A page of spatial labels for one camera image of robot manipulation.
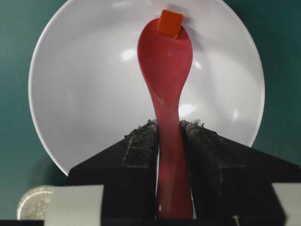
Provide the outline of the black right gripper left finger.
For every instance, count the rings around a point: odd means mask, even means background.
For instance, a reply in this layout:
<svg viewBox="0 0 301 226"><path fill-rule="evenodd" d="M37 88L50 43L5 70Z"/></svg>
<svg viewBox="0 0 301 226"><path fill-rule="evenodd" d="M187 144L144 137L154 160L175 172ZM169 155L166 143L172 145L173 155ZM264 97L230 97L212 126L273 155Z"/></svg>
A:
<svg viewBox="0 0 301 226"><path fill-rule="evenodd" d="M53 190L47 226L154 226L158 124L148 121L73 167Z"/></svg>

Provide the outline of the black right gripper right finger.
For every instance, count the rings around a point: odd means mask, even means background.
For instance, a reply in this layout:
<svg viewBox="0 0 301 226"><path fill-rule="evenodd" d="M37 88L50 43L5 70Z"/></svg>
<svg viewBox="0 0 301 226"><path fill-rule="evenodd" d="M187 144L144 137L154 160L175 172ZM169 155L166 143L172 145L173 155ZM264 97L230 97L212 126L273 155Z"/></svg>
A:
<svg viewBox="0 0 301 226"><path fill-rule="evenodd" d="M181 121L198 219L219 226L298 226L301 168Z"/></svg>

